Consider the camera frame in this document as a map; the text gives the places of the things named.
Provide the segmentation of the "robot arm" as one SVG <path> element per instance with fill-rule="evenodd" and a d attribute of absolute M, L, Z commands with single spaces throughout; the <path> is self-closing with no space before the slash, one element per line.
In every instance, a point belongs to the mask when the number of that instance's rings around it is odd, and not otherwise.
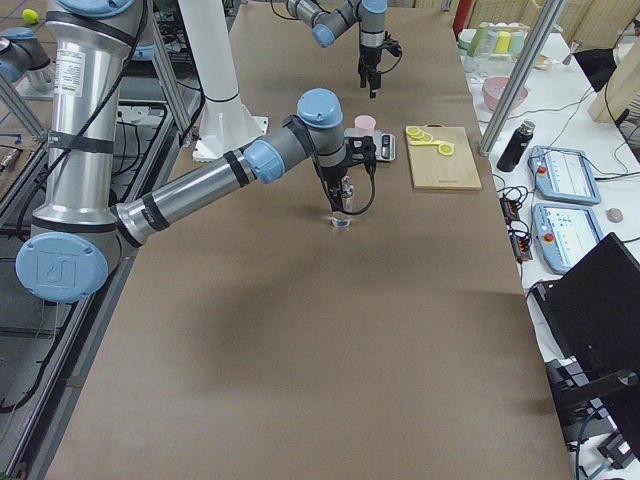
<path fill-rule="evenodd" d="M 111 195 L 123 73 L 157 31 L 147 1 L 52 1 L 47 27 L 57 41 L 47 169 L 38 207 L 21 212 L 31 234 L 15 260 L 36 297 L 73 303 L 97 292 L 126 254 L 157 232 L 253 181 L 265 184 L 311 159 L 333 210 L 344 211 L 348 170 L 376 169 L 376 146 L 350 137 L 338 97 L 314 88 L 283 125 L 268 131 L 243 104 L 223 5 L 178 5 L 203 98 L 197 143 L 203 166 L 128 203 Z"/>
<path fill-rule="evenodd" d="M 375 99 L 382 76 L 395 68 L 402 58 L 400 43 L 385 28 L 388 2 L 384 0 L 343 1 L 332 11 L 317 1 L 284 1 L 287 20 L 301 21 L 323 48 L 331 46 L 351 27 L 359 29 L 358 74 L 360 87 L 369 88 Z"/>

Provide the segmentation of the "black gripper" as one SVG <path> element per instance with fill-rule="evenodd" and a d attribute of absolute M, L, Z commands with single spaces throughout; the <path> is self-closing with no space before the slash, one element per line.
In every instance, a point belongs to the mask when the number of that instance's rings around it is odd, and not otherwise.
<path fill-rule="evenodd" d="M 378 70 L 382 59 L 382 53 L 388 51 L 396 58 L 395 63 L 384 71 Z M 367 86 L 369 80 L 369 97 L 375 98 L 380 88 L 380 77 L 391 72 L 402 58 L 402 47 L 393 39 L 388 31 L 371 33 L 360 31 L 359 33 L 359 62 L 358 73 L 360 76 L 360 88 Z"/>
<path fill-rule="evenodd" d="M 347 137 L 345 139 L 345 156 L 335 166 L 320 166 L 319 176 L 323 180 L 324 189 L 330 199 L 333 212 L 342 212 L 343 190 L 341 179 L 348 170 L 363 164 L 372 185 L 372 196 L 375 196 L 376 145 L 372 136 Z"/>

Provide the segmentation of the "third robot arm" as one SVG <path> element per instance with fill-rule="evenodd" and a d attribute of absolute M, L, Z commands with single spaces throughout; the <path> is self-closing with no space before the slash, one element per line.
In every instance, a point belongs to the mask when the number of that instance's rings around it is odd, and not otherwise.
<path fill-rule="evenodd" d="M 1 75 L 8 82 L 14 84 L 50 65 L 49 55 L 31 29 L 12 27 L 1 32 Z"/>

